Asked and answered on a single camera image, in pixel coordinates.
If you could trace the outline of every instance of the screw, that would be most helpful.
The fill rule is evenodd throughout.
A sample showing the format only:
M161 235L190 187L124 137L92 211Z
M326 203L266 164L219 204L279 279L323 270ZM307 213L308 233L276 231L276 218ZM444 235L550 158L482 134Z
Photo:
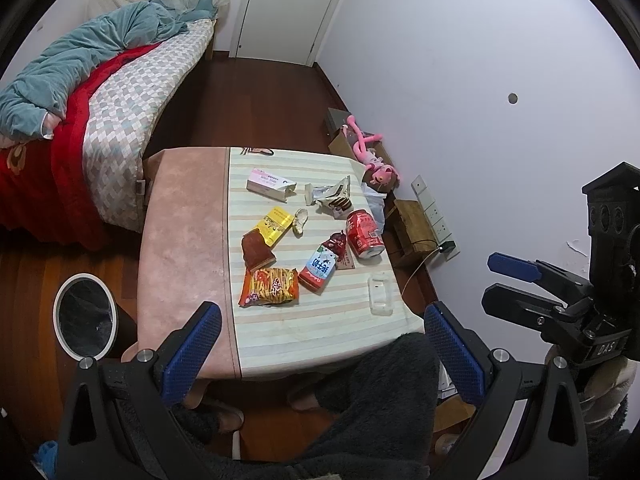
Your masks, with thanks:
M80 359L80 362L78 363L78 366L82 368L82 370L88 370L93 365L94 365L93 357L83 357L82 359Z
M154 358L154 351L149 348L145 348L136 354L136 359L141 363L148 363Z
M560 356L554 357L554 364L560 369L566 368L566 359Z
M494 359L499 363L506 362L510 359L509 352L503 350L502 348L497 348L494 350Z

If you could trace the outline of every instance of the wall outlet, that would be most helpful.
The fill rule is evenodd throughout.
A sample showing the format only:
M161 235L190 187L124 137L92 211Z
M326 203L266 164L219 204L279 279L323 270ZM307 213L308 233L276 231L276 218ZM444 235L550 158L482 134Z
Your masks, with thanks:
M430 207L424 210L424 214L427 216L427 220L429 220L430 225L436 225L442 218L440 208L438 208L438 205L435 202L433 202Z
M422 210L424 211L424 215L433 230L433 234L438 242L441 244L447 240L453 240L453 234L447 227L447 223L445 222L444 215L440 211L440 208L436 204L435 198L431 194L431 190L424 183L424 179L418 175L415 180L411 183L411 187L414 188L414 193L422 206ZM452 259L454 256L460 253L460 248L456 244L456 247L450 252L445 254L445 258L447 261Z
M431 205L433 205L433 203L436 202L436 199L434 199L429 188L425 187L420 195L418 195L418 202L420 202L420 206L424 211L425 209L428 209Z
M411 183L411 187L414 188L414 193L416 195L420 195L425 189L427 189L427 185L424 183L424 180L420 175L418 175L415 180Z
M447 224L444 221L444 218L441 218L437 222L437 224L433 225L432 227L438 243L442 243L444 240L446 240L446 238L449 238L451 236L451 231L449 231L449 228L447 227Z

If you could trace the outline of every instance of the red soda can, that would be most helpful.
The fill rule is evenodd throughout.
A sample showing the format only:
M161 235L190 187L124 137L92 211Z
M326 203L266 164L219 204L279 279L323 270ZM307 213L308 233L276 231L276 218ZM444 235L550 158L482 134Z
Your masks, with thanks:
M385 250L377 228L376 221L364 209L347 216L347 238L357 257L372 258Z

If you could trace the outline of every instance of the trash can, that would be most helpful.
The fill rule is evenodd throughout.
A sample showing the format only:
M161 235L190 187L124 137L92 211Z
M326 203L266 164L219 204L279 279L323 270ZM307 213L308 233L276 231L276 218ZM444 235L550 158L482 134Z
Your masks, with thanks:
M138 340L138 327L92 274L76 274L60 287L53 304L53 327L73 359L122 357Z

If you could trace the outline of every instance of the table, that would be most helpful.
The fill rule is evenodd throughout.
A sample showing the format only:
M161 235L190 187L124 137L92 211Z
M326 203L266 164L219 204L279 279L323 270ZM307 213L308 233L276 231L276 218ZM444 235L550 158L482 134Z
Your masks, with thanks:
M138 348L157 348L202 301L217 303L223 330L201 378L265 378L339 362L422 330L400 297L386 253L336 270L321 294L300 286L300 299L283 306L241 308L242 235L274 206L295 213L304 186L333 185L351 175L355 208L368 210L359 182L364 167L348 158L276 150L241 155L241 148L177 148L150 159L155 173L143 232L138 275ZM246 190L253 168L296 181L287 203ZM273 247L276 266L301 270L309 256L344 221L307 207L302 238L289 230ZM388 272L394 313L373 316L367 280Z

